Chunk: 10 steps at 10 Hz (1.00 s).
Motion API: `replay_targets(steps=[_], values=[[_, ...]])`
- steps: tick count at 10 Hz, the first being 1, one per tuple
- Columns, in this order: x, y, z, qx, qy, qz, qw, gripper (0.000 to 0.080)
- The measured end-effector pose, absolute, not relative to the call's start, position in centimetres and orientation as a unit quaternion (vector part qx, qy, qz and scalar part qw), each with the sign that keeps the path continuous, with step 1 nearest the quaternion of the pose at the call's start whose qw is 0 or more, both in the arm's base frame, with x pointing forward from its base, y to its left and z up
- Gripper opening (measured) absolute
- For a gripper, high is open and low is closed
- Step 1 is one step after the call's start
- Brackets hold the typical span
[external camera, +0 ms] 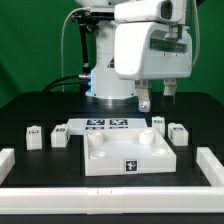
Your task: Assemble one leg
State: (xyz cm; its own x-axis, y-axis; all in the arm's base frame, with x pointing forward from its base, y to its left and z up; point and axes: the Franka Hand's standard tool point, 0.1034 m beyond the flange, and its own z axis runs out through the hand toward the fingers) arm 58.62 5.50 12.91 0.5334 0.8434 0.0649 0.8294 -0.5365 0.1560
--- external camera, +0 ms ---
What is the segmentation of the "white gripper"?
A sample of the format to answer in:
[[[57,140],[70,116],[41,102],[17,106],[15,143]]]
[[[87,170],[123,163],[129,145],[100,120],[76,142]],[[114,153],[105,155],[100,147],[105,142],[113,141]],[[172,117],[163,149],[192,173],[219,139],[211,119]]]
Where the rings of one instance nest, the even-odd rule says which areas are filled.
[[[192,40],[187,31],[180,40],[168,39],[169,27],[155,22],[123,23],[115,31],[114,66],[121,80],[136,80],[140,112],[151,109],[151,82],[165,79],[163,106],[175,104],[177,81],[192,70]]]

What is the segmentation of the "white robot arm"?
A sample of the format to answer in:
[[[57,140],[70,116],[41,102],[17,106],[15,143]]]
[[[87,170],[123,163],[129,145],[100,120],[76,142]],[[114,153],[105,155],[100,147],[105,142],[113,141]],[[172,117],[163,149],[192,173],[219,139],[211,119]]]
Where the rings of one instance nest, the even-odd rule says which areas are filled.
[[[164,95],[191,74],[198,52],[188,29],[196,0],[75,0],[80,28],[96,34],[97,61],[87,96],[105,104],[138,100],[151,109],[150,84],[164,82]]]

